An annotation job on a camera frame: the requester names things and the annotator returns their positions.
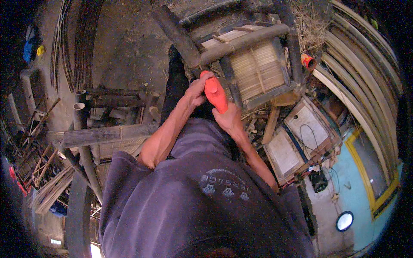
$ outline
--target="turquoise wall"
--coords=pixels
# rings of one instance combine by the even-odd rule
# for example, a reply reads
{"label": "turquoise wall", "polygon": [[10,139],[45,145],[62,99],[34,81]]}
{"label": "turquoise wall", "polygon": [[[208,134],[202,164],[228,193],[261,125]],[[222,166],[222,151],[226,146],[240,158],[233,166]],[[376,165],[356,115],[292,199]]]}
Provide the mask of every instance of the turquoise wall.
{"label": "turquoise wall", "polygon": [[[348,134],[343,141],[341,154],[337,156],[338,161],[333,166],[337,171],[334,173],[332,181],[335,191],[340,189],[339,198],[344,211],[351,211],[354,214],[354,222],[351,226],[354,231],[354,251],[359,251],[376,240],[383,230],[391,212],[393,211],[397,197],[394,198],[388,207],[372,221],[370,204],[367,199],[366,188],[364,187],[357,165],[353,160],[344,142],[351,134]],[[398,167],[401,175],[402,165]]]}

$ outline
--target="forearm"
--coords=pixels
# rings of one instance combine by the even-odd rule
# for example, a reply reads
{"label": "forearm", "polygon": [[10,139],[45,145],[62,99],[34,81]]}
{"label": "forearm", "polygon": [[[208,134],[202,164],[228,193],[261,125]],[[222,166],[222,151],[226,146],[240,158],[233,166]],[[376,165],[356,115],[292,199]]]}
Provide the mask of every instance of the forearm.
{"label": "forearm", "polygon": [[233,133],[231,137],[244,153],[247,163],[252,170],[254,170],[272,189],[274,189],[275,192],[278,192],[278,185],[274,176],[249,142],[247,133],[244,130],[239,129],[237,132]]}
{"label": "forearm", "polygon": [[182,128],[195,107],[183,96],[161,127],[144,143],[138,162],[154,169],[171,152]]}

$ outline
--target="yellow window frame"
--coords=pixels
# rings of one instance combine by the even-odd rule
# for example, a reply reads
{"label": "yellow window frame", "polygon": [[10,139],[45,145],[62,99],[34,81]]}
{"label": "yellow window frame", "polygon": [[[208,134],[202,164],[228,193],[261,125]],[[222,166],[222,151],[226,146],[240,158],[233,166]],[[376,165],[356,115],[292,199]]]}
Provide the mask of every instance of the yellow window frame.
{"label": "yellow window frame", "polygon": [[395,193],[399,187],[399,177],[395,176],[386,191],[376,200],[376,198],[374,197],[373,187],[370,184],[370,179],[367,175],[366,169],[364,168],[360,156],[358,155],[356,148],[353,145],[354,141],[362,131],[362,128],[355,129],[352,135],[350,135],[349,138],[345,141],[345,144],[350,151],[350,154],[353,157],[354,162],[356,163],[358,171],[361,175],[361,179],[367,192],[367,199],[370,204],[371,217],[374,220],[387,208],[389,201],[395,196]]}

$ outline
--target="purple t-shirt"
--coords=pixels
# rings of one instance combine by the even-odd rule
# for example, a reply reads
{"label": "purple t-shirt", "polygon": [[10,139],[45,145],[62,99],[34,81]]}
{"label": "purple t-shirt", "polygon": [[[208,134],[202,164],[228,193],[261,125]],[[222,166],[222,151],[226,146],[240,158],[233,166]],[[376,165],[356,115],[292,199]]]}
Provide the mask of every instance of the purple t-shirt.
{"label": "purple t-shirt", "polygon": [[238,257],[313,257],[297,190],[283,196],[231,160],[211,121],[190,119],[154,171],[114,153],[99,238],[106,257],[195,257],[229,248]]}

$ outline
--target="orange handsaw handle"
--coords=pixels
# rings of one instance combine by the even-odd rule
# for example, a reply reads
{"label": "orange handsaw handle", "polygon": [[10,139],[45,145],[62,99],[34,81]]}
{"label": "orange handsaw handle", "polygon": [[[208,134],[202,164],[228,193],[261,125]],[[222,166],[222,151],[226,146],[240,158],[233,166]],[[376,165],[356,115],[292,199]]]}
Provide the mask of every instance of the orange handsaw handle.
{"label": "orange handsaw handle", "polygon": [[[202,71],[200,77],[206,73],[208,73],[208,71]],[[205,81],[204,92],[208,101],[216,107],[220,114],[223,114],[228,110],[227,96],[215,76]]]}

